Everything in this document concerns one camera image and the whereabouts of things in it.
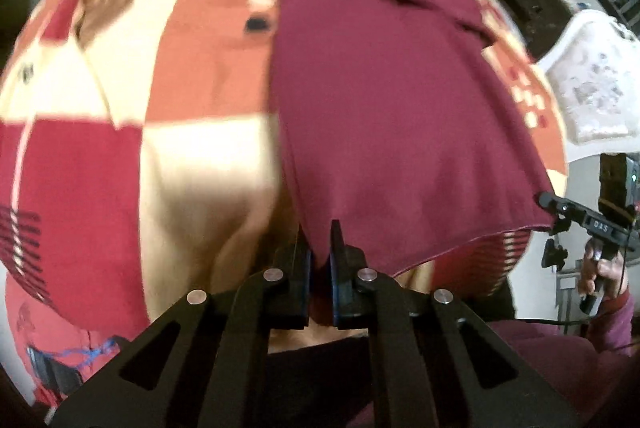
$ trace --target black electronic device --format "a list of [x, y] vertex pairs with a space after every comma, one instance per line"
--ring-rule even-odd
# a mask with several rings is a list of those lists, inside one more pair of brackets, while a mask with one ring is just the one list
[[[577, 202], [562, 199], [552, 193], [542, 193], [538, 204], [558, 217], [549, 234], [568, 231], [572, 222], [587, 230], [587, 233], [602, 243], [596, 250], [594, 260], [612, 260], [620, 251], [631, 252], [626, 259], [640, 256], [640, 240], [636, 224], [636, 202], [640, 195], [640, 165], [625, 154], [600, 156], [599, 212]], [[580, 310], [595, 316], [602, 302], [604, 279], [596, 278], [596, 293], [585, 296]]]
[[[187, 294], [68, 397], [51, 427], [261, 428], [270, 329], [307, 324], [311, 260], [298, 233], [237, 291]], [[367, 267], [338, 221], [325, 269], [334, 326], [368, 330], [377, 428], [579, 426], [564, 398], [460, 299], [404, 289]]]

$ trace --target bolt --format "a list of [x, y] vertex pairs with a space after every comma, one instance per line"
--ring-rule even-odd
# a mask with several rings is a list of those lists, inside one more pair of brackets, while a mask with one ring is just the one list
[[284, 273], [282, 272], [282, 269], [272, 267], [271, 269], [267, 269], [262, 276], [268, 282], [278, 282], [282, 280]]
[[207, 299], [207, 293], [202, 289], [194, 289], [189, 294], [187, 294], [187, 301], [191, 305], [200, 305]]
[[453, 301], [453, 294], [451, 293], [451, 291], [447, 291], [446, 289], [438, 289], [433, 293], [433, 299], [438, 303], [446, 305], [447, 303], [451, 303]]
[[378, 277], [378, 273], [375, 269], [370, 267], [365, 267], [358, 271], [358, 278], [360, 278], [363, 282], [372, 282]]

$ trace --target black handle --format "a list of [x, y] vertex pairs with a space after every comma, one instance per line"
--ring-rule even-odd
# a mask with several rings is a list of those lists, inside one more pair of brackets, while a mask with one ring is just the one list
[[[605, 242], [602, 246], [602, 250], [597, 249], [597, 247], [594, 246], [593, 261], [597, 264], [599, 260], [613, 260], [618, 254], [619, 250], [620, 246], [611, 242]], [[589, 316], [595, 316], [596, 314], [598, 314], [598, 309], [600, 308], [600, 303], [602, 302], [602, 289], [605, 282], [606, 279], [604, 279], [602, 276], [596, 277], [595, 293], [585, 296], [580, 302], [580, 310], [583, 313]]]

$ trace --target blue string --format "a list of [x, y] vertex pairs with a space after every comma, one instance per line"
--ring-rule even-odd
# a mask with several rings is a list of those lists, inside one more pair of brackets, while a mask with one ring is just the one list
[[116, 347], [116, 342], [112, 339], [108, 339], [98, 348], [94, 348], [94, 350], [86, 350], [84, 348], [68, 348], [67, 350], [63, 350], [62, 352], [44, 352], [41, 351], [45, 356], [48, 356], [52, 360], [58, 360], [61, 358], [67, 358], [68, 356], [72, 356], [73, 354], [81, 354], [82, 356], [86, 356], [85, 360], [82, 363], [76, 364], [73, 368], [76, 370], [80, 370], [85, 366], [92, 364], [98, 356], [102, 354], [108, 354]]

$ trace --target hand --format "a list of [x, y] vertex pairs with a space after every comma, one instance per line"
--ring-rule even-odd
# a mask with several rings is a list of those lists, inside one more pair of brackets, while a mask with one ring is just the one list
[[623, 270], [624, 259], [620, 253], [611, 260], [593, 261], [594, 252], [602, 251], [602, 242], [591, 239], [584, 246], [584, 258], [582, 259], [582, 271], [578, 281], [578, 293], [593, 294], [596, 290], [596, 276], [606, 278], [604, 285], [605, 299], [613, 299], [622, 294], [629, 287], [626, 270]]

